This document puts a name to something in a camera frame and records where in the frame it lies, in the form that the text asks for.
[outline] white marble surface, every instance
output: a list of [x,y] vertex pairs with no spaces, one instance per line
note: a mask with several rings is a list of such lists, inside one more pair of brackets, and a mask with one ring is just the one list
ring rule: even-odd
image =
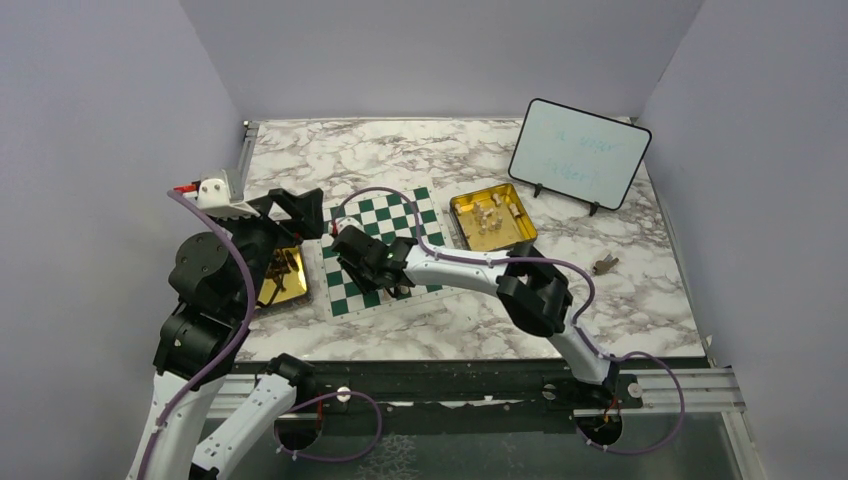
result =
[[[520,119],[267,121],[259,129],[246,194],[320,187],[332,201],[367,186],[398,187],[429,177],[447,213],[449,198],[511,181],[506,170],[520,127]],[[610,273],[595,277],[597,298],[582,317],[605,348],[618,355],[704,354],[644,166],[621,209],[591,218],[585,204],[551,193],[534,199],[530,187],[513,183],[545,256],[586,268],[604,250],[621,259]],[[313,258],[319,255],[315,243],[305,246]],[[585,284],[566,275],[575,302],[582,302]],[[336,323],[323,314],[323,292],[314,293],[313,305],[255,320],[239,360],[267,360],[281,352],[322,360],[558,356],[545,339],[515,328],[500,302],[482,294],[466,292]]]

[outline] gray wall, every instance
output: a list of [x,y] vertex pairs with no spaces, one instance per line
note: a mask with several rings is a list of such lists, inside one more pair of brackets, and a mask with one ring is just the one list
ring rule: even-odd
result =
[[248,118],[638,115],[702,0],[181,0]]
[[707,0],[642,118],[699,328],[772,479],[848,465],[846,25],[844,0]]
[[176,0],[9,3],[0,478],[123,478],[173,255],[202,227],[165,191],[234,165],[243,128]]

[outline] whiteboard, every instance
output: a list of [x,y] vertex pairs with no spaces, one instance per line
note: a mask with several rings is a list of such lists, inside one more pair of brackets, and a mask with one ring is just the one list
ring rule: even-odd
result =
[[527,107],[509,176],[615,210],[651,132],[537,98]]

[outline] chessboard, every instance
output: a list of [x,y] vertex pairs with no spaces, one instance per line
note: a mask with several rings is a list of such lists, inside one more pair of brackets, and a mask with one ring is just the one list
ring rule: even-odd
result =
[[[430,192],[432,185],[419,185],[402,189],[404,195],[414,200],[421,212],[421,234],[432,245],[453,248],[450,234],[446,228],[441,209],[435,204]],[[338,203],[324,205],[325,231],[329,232],[330,219],[336,213]],[[415,219],[412,209],[405,205],[398,195],[382,192],[369,192],[357,197],[344,206],[337,218],[353,217],[363,227],[365,233],[386,244],[397,237],[415,237]],[[353,280],[342,271],[337,254],[331,250],[333,238],[324,235],[321,239],[322,283],[327,292],[326,314],[333,320],[346,318],[364,318],[376,313],[409,305],[420,304],[440,297],[456,294],[453,288],[441,285],[415,286],[398,298],[391,297],[386,291],[364,294]]]

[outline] whiteboard frame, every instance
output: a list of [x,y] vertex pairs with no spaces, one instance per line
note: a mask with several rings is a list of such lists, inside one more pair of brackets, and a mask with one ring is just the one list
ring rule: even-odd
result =
[[[527,116],[530,115],[530,109],[533,108],[533,103],[535,103],[537,101],[549,103],[551,105],[554,105],[554,106],[557,106],[557,107],[560,107],[560,108],[565,108],[567,110],[573,110],[575,112],[583,113],[585,115],[590,115],[590,116],[595,117],[595,118],[600,118],[601,120],[606,120],[606,121],[612,122],[612,123],[618,123],[618,124],[624,125],[626,127],[635,128],[637,130],[642,130],[644,132],[647,132],[648,143],[645,144],[645,150],[642,151],[642,156],[640,156],[639,161],[636,162],[636,168],[633,169],[633,175],[630,176],[630,182],[627,184],[627,188],[625,188],[624,192],[622,192],[622,194],[621,194],[621,201],[618,203],[618,206],[615,207],[615,208],[612,208],[612,207],[608,207],[606,205],[598,204],[598,206],[606,208],[607,210],[615,211],[615,210],[618,210],[619,208],[621,208],[621,206],[624,205],[624,199],[627,197],[627,192],[630,191],[630,187],[633,186],[633,179],[636,178],[636,172],[639,171],[639,166],[642,165],[642,161],[645,159],[645,153],[647,153],[648,147],[651,145],[651,140],[653,140],[653,134],[651,134],[651,131],[648,130],[647,128],[644,128],[644,127],[637,127],[636,125],[632,125],[630,123],[625,123],[625,122],[620,122],[618,120],[613,120],[612,118],[604,117],[602,115],[598,115],[598,114],[595,114],[595,113],[592,113],[592,112],[587,112],[585,110],[580,110],[579,108],[569,107],[568,105],[561,105],[559,103],[552,102],[550,100],[545,100],[544,98],[534,98],[533,100],[530,100],[530,104],[527,105],[527,112],[524,114],[524,121],[521,123],[521,131],[518,132],[518,140],[516,140],[516,142],[515,142],[515,148],[512,150],[512,158],[509,160],[509,167],[507,167],[507,170],[506,170],[506,173],[507,173],[507,175],[509,175],[509,178],[511,178],[513,180],[517,180],[519,182],[524,182],[524,183],[527,183],[527,184],[530,184],[530,185],[533,185],[533,186],[537,186],[539,184],[536,183],[536,182],[531,182],[529,180],[524,180],[522,178],[518,178],[518,177],[516,177],[512,174],[512,162],[515,161],[515,152],[518,151],[518,147],[521,145],[521,135],[524,133],[524,126],[527,125]],[[569,195],[565,192],[560,192],[559,190],[554,190],[552,188],[546,187],[544,184],[542,184],[542,190],[547,190],[549,192],[558,193],[560,195],[565,195],[566,197],[570,197],[570,198],[573,198],[575,200],[579,200],[581,202],[586,202],[590,205],[594,205],[594,202],[586,200],[585,198],[576,197],[574,195]]]

